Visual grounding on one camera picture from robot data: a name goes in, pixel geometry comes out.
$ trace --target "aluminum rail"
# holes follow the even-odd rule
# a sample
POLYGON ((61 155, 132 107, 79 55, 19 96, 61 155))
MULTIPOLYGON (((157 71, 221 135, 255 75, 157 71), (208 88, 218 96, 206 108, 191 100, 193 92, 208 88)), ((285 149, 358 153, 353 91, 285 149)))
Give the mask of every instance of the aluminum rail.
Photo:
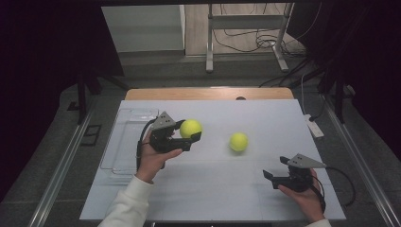
POLYGON ((44 226, 47 217, 50 213, 50 210, 53 206, 53 203, 59 194, 62 183, 64 182, 64 178, 68 172, 68 169, 74 159, 74 156, 79 147, 79 142, 85 133, 85 129, 88 126, 91 117, 94 112, 94 108, 97 102, 97 98, 94 97, 93 101, 89 104, 89 111, 83 119, 82 123, 77 126, 74 135, 65 150, 65 153, 62 155, 59 164, 57 165, 52 178, 50 179, 47 188, 42 195, 41 200, 39 201, 38 206, 36 207, 35 212, 32 215, 32 218, 28 224, 29 227, 42 227, 44 226))
POLYGON ((327 101, 328 105, 325 105, 325 109, 329 113, 330 118, 340 135, 342 143, 346 146, 348 153, 350 154, 354 164, 357 167, 359 175, 365 182, 365 185, 371 193, 371 196, 373 197, 381 216, 386 221, 387 226, 400 227, 401 224, 399 218, 395 214, 392 204, 383 191, 383 188, 375 179, 375 176, 373 175, 371 169, 368 167, 368 164, 363 159, 363 156, 359 148, 357 147, 357 144, 353 140, 352 135, 347 130, 346 126, 339 121, 336 114, 334 113, 333 103, 329 98, 325 98, 324 96, 322 96, 322 99, 327 101))

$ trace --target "white sleeve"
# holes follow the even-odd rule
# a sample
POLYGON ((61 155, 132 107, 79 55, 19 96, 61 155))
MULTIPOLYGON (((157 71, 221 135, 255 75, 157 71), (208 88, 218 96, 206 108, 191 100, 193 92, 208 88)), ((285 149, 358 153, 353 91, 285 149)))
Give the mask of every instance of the white sleeve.
POLYGON ((125 190, 120 190, 99 227, 142 227, 148 213, 148 198, 153 184, 135 176, 125 190))
POLYGON ((328 222, 328 219, 321 219, 309 225, 306 225, 306 227, 331 227, 331 225, 330 222, 328 222))

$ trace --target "wooden table edge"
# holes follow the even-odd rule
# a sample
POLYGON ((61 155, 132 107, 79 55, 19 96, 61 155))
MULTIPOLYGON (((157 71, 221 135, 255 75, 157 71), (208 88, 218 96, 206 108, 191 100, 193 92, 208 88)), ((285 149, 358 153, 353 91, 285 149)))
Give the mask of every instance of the wooden table edge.
POLYGON ((289 88, 196 87, 128 90, 125 100, 293 99, 289 88))

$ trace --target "human hand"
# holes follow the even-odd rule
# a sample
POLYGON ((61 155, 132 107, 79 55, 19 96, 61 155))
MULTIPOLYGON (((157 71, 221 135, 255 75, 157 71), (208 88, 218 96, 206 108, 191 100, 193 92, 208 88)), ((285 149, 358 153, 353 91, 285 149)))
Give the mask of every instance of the human hand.
MULTIPOLYGON (((321 187, 319 186, 316 171, 314 169, 310 169, 313 178, 313 185, 321 191, 321 187)), ((293 200, 297 202, 300 206, 301 211, 306 215, 307 219, 310 223, 316 222, 321 219, 325 219, 321 207, 321 203, 319 201, 318 196, 312 189, 308 188, 305 192, 295 192, 283 185, 279 185, 278 188, 287 196, 291 197, 293 200)))
POLYGON ((182 149, 174 149, 168 153, 159 153, 149 144, 149 141, 150 131, 142 141, 141 165, 135 174, 146 183, 152 183, 152 179, 168 159, 175 158, 183 152, 182 149))

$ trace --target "transparent plastic tray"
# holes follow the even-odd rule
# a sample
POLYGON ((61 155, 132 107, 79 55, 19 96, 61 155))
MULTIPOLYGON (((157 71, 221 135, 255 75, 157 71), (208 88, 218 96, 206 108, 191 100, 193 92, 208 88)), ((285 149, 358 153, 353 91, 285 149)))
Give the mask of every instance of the transparent plastic tray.
POLYGON ((101 160, 100 168, 110 177, 132 177, 136 171, 136 145, 149 120, 159 115, 158 109, 120 109, 101 160))

